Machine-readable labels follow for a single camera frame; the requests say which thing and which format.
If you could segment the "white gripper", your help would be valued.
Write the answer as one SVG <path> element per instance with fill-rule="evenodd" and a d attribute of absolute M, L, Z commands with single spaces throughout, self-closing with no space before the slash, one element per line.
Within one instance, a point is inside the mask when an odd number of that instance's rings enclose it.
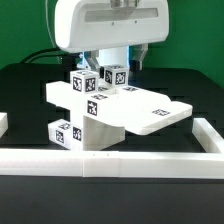
<path fill-rule="evenodd" d="M 58 0 L 55 40 L 69 53 L 86 52 L 99 72 L 101 49 L 133 46 L 131 71 L 141 71 L 148 44 L 164 41 L 169 33 L 167 0 Z"/>

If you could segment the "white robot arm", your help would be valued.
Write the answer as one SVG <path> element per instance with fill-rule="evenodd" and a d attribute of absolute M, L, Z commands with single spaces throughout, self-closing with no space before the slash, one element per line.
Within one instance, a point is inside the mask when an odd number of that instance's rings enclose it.
<path fill-rule="evenodd" d="M 141 62 L 149 43 L 169 33 L 167 0 L 58 0 L 55 40 L 68 53 L 82 53 L 96 70 L 110 64 L 126 65 L 128 48 Z"/>

